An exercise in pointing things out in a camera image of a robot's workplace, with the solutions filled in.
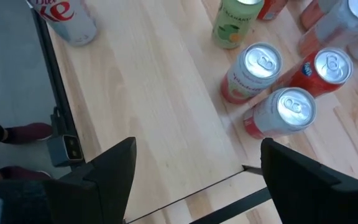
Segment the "person's foot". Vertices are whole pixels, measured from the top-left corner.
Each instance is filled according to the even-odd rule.
[[[32,171],[19,166],[0,169],[3,179],[8,180],[49,180],[51,176],[45,171]]]
[[[51,125],[45,123],[31,123],[26,126],[6,128],[6,131],[8,132],[7,138],[2,142],[7,144],[25,144],[46,140],[53,133]]]

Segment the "red shoe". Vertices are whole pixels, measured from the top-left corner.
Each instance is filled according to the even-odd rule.
[[[7,144],[25,144],[33,141],[46,140],[52,136],[52,126],[45,123],[31,123],[26,126],[6,128],[7,139],[2,141]]]
[[[19,166],[0,169],[0,174],[8,180],[49,180],[51,176],[44,171],[32,171]]]

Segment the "gray floor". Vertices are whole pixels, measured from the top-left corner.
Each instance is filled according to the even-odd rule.
[[[32,20],[24,0],[0,0],[0,124],[50,123],[55,106],[50,81]],[[69,168],[54,168],[45,142],[25,146],[0,144],[0,168],[17,165],[44,170],[53,177]]]

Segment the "pull tab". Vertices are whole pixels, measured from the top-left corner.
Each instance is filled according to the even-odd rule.
[[[258,65],[262,66],[266,70],[273,70],[273,62],[266,56],[260,56],[257,60]]]
[[[302,112],[302,106],[299,103],[294,102],[291,99],[285,100],[284,106],[286,108],[288,108],[292,112],[295,112],[295,113],[301,113]]]
[[[339,69],[338,57],[335,55],[327,56],[327,67],[332,71],[336,71]]]

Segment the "light wood surface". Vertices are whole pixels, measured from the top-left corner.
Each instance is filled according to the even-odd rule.
[[[92,0],[99,34],[70,47],[51,31],[53,46],[87,160],[135,136],[138,158],[126,217],[133,221],[209,184],[241,163],[260,165],[260,141],[242,127],[244,106],[226,103],[219,82],[236,55],[265,41],[281,51],[283,71],[300,57],[300,12],[309,0],[290,0],[278,18],[256,22],[245,42],[227,51],[211,41],[219,0]],[[316,122],[276,139],[358,178],[358,63],[340,90],[317,99]],[[141,223],[188,223],[265,187],[240,174],[181,200]],[[272,201],[226,223],[280,223]]]

